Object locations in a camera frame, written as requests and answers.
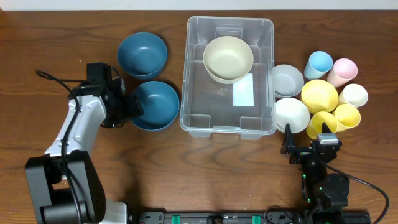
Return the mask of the cream beige bowl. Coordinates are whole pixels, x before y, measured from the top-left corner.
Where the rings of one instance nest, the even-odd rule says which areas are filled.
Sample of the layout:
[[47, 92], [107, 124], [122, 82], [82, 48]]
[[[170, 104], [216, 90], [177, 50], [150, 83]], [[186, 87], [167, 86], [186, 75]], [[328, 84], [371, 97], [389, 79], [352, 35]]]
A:
[[222, 84], [233, 84], [252, 69], [254, 54], [245, 41], [222, 36], [212, 40], [204, 49], [203, 64], [209, 76]]

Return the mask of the yellow cup front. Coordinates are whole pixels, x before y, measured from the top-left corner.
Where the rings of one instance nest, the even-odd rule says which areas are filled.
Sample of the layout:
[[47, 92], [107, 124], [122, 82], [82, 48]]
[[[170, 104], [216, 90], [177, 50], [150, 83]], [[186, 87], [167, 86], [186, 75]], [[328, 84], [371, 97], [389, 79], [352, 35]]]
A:
[[338, 126], [337, 119], [331, 113], [321, 111], [315, 113], [310, 120], [306, 128], [308, 136], [312, 139], [316, 139], [317, 135], [322, 133], [323, 123], [326, 123], [332, 133], [336, 133]]

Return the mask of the dark blue bowl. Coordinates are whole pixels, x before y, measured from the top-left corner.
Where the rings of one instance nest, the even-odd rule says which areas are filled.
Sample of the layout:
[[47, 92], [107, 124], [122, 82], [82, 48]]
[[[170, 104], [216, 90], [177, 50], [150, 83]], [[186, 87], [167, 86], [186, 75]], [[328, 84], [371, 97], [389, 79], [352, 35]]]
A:
[[141, 103], [144, 114], [131, 120], [140, 129], [160, 131], [169, 127], [178, 115], [180, 100], [177, 92], [167, 83], [149, 81], [133, 92]]
[[140, 80], [158, 77], [165, 68], [167, 57], [165, 42], [150, 32], [138, 32], [126, 37], [117, 52], [119, 66]]

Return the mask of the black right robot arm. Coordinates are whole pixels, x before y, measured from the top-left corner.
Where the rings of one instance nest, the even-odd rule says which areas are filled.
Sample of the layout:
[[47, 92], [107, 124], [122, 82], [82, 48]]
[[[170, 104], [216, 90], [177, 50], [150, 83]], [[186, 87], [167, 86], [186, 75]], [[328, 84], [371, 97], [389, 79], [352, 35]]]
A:
[[310, 204], [308, 209], [293, 214], [293, 223], [346, 223], [343, 208], [348, 205], [350, 181], [341, 174], [329, 173], [326, 167], [337, 157], [342, 143], [326, 123], [322, 131], [309, 147], [299, 147], [290, 125], [285, 125], [280, 153], [290, 156], [290, 164], [302, 167], [302, 193]]

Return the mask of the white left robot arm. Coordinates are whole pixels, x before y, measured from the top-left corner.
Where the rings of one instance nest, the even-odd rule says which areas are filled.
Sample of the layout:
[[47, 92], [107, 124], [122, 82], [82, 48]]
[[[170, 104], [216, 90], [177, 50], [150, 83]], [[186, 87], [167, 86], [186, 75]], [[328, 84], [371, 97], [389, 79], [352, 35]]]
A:
[[127, 205], [107, 199], [91, 160], [100, 127], [142, 114], [121, 78], [94, 78], [71, 89], [68, 114], [43, 156], [25, 165], [37, 223], [128, 223]]

